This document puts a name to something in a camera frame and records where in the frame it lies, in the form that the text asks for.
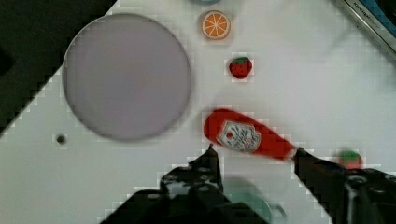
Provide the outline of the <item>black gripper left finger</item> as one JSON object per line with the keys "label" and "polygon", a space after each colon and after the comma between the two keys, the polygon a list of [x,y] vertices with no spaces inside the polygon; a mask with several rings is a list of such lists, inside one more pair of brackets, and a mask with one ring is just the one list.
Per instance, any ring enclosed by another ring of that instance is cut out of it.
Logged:
{"label": "black gripper left finger", "polygon": [[160,192],[174,199],[177,195],[187,195],[192,188],[202,185],[213,186],[220,192],[224,189],[219,155],[212,144],[187,166],[178,166],[164,175],[160,181]]}

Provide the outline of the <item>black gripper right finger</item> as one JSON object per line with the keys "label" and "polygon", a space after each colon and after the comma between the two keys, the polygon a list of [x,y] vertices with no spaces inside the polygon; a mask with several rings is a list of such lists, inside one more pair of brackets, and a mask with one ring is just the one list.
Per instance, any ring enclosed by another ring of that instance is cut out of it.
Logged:
{"label": "black gripper right finger", "polygon": [[318,200],[332,224],[396,224],[396,179],[382,171],[347,169],[302,148],[294,173]]}

